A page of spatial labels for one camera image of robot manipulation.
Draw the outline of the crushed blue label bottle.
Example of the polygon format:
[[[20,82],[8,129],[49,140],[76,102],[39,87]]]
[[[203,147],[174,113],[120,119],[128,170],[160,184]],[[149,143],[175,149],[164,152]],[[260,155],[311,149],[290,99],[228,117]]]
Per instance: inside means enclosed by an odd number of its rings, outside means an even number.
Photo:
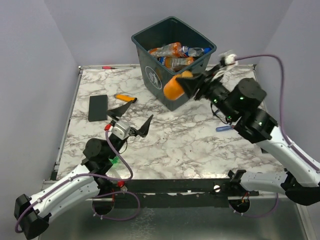
[[[182,46],[182,52],[186,57],[201,57],[208,52],[210,52],[212,49],[210,47],[201,48],[201,47],[188,47],[188,46]]]

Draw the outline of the orange crushed bottle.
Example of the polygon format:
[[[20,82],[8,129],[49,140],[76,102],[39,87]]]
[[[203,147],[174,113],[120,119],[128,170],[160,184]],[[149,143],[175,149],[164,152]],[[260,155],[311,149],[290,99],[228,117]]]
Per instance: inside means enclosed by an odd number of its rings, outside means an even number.
[[[161,63],[169,70],[178,72],[186,66],[191,65],[194,61],[195,60],[193,57],[179,58],[166,56],[162,58]]]

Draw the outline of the orange label large bottle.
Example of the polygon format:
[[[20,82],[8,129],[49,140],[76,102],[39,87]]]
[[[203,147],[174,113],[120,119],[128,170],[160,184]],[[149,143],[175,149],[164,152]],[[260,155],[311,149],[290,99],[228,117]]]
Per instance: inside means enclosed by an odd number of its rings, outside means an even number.
[[[148,53],[156,58],[159,57],[176,57],[184,56],[183,47],[180,42],[174,42],[162,47],[150,49]]]

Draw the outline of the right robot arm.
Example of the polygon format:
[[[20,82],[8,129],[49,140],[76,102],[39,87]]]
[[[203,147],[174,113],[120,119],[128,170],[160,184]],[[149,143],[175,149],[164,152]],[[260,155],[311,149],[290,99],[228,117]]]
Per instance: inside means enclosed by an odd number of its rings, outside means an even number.
[[[234,130],[252,144],[271,154],[286,169],[281,173],[257,173],[237,170],[229,189],[240,196],[244,192],[265,191],[286,195],[291,201],[310,206],[320,201],[320,164],[307,157],[303,160],[286,142],[277,121],[259,106],[267,93],[253,78],[243,78],[229,91],[217,71],[211,69],[192,77],[175,80],[184,93],[194,100],[210,101],[222,112]]]

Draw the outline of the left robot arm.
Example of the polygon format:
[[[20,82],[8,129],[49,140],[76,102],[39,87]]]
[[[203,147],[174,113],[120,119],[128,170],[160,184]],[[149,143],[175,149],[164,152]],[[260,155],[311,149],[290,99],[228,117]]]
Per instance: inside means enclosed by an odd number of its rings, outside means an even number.
[[[17,234],[24,234],[26,239],[32,240],[73,206],[98,196],[106,197],[112,185],[121,181],[120,178],[107,176],[115,157],[119,158],[130,173],[125,180],[130,181],[133,178],[131,167],[119,151],[128,138],[146,137],[153,118],[150,116],[139,129],[131,127],[120,119],[131,104],[128,102],[107,111],[111,121],[104,128],[105,139],[89,139],[83,151],[85,158],[68,175],[32,196],[22,194],[15,200],[14,230]]]

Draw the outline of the small orange bottle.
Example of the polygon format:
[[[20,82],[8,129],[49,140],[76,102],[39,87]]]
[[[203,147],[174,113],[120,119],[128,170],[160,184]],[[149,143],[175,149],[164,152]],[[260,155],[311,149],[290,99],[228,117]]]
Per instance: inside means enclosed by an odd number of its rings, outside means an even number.
[[[164,96],[170,101],[175,101],[178,98],[180,98],[185,92],[177,82],[177,78],[192,78],[192,77],[193,77],[192,72],[188,70],[172,77],[172,79],[163,88]]]

